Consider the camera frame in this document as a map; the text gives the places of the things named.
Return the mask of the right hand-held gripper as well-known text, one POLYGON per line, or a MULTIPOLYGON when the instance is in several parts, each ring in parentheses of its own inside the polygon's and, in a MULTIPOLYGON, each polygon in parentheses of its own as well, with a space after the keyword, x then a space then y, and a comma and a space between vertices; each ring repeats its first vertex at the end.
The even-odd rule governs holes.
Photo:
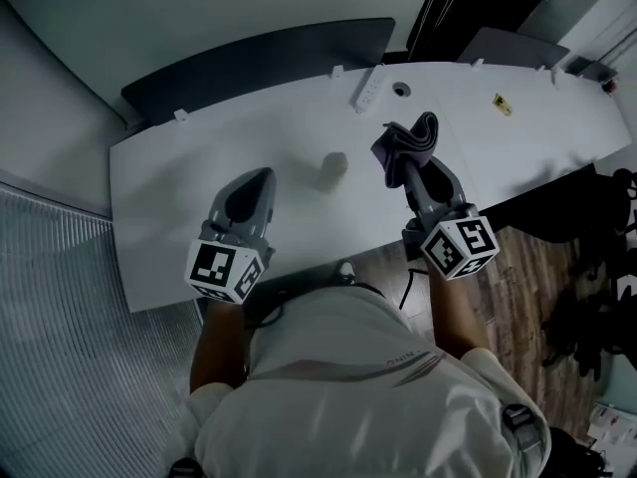
POLYGON ((402 231, 407 260, 426 258, 447 281, 476 274, 499 252, 495 234, 474 204, 465 203, 462 185, 455 173, 440 159, 440 190, 443 201, 455 207, 434 220, 432 204, 416 163, 404 165, 407 203, 414 213, 430 213, 410 220, 402 231))

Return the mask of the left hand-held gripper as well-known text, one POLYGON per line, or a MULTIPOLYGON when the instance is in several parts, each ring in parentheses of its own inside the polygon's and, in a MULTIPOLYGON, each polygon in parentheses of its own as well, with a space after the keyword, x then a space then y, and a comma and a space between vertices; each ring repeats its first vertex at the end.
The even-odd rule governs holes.
POLYGON ((247 300, 274 254, 266 230, 276 189, 274 170, 263 167, 240 175, 217 193, 209 220, 188 250, 184 280, 192 289, 231 304, 247 300))

